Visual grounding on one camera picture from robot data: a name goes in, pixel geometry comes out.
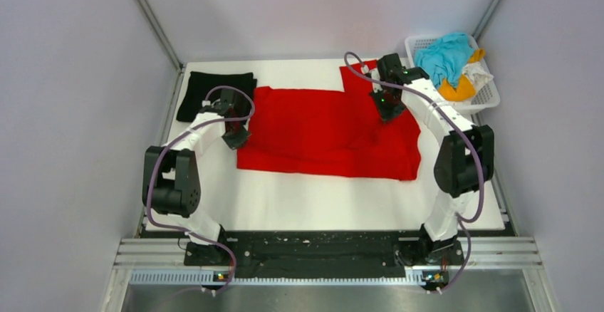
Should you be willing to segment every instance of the white wall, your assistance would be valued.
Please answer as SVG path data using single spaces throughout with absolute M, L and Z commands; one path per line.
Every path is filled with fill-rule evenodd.
M 0 311 L 97 311 L 175 70 L 134 0 L 0 0 Z
M 404 53 L 407 36 L 472 32 L 491 0 L 148 0 L 181 61 Z
M 486 112 L 520 227 L 564 311 L 601 311 L 604 0 L 505 0 L 481 45 L 501 105 Z

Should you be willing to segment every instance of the white cloth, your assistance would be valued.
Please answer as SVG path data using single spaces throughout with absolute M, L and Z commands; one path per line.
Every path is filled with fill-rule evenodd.
M 466 64 L 462 69 L 464 74 L 474 86 L 475 91 L 478 93 L 488 82 L 493 80 L 493 75 L 486 72 L 480 62 Z

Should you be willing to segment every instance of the blue cloth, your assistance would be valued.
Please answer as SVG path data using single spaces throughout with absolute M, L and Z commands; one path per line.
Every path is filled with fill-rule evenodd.
M 417 50 L 413 61 L 426 71 L 436 88 L 445 78 L 453 88 L 457 88 L 462 69 L 473 53 L 468 35 L 451 33 L 435 40 L 427 48 Z

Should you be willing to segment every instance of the clothing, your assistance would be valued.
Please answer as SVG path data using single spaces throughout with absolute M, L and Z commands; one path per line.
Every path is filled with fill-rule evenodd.
M 466 64 L 462 72 L 463 76 L 467 77 L 472 83 L 476 92 L 479 92 L 488 82 L 493 80 L 493 75 L 484 70 L 479 62 Z
M 459 77 L 457 89 L 453 88 L 446 78 L 443 79 L 440 88 L 438 88 L 438 92 L 445 100 L 451 102 L 462 102 L 476 95 L 476 90 L 474 89 L 474 86 L 464 75 Z
M 486 54 L 486 52 L 482 48 L 475 50 L 474 53 L 472 54 L 472 56 L 470 57 L 470 59 L 468 59 L 468 64 L 476 63 L 477 61 L 482 60 L 482 58 L 484 58 L 485 54 Z
M 367 62 L 370 68 L 375 61 Z M 420 128 L 409 111 L 383 124 L 370 82 L 340 68 L 344 92 L 257 88 L 245 170 L 414 180 Z
M 479 48 L 475 50 L 468 64 L 462 69 L 462 75 L 459 77 L 457 88 L 453 88 L 445 78 L 438 88 L 440 95 L 451 102 L 465 102 L 470 100 L 482 89 L 493 75 L 486 72 L 479 61 L 484 57 L 484 50 Z
M 474 49 L 469 46 L 468 35 L 451 33 L 418 50 L 414 61 L 416 66 L 426 71 L 436 88 L 445 78 L 453 88 L 457 88 L 462 69 L 472 54 Z
M 203 100 L 207 93 L 217 86 L 229 85 L 245 92 L 254 99 L 256 80 L 253 73 L 240 75 L 217 75 L 213 73 L 191 72 L 187 92 L 178 108 L 176 120 L 180 122 L 193 122 L 195 116 L 202 109 Z M 214 102 L 220 98 L 221 91 L 214 91 L 209 99 Z

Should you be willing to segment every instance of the metal floor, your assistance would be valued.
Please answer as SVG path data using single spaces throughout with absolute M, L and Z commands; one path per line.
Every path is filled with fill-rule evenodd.
M 442 296 L 410 292 L 417 287 L 404 286 L 234 286 L 216 298 L 189 291 L 165 300 L 180 289 L 182 286 L 131 285 L 123 312 L 533 311 L 521 271 L 467 271 Z

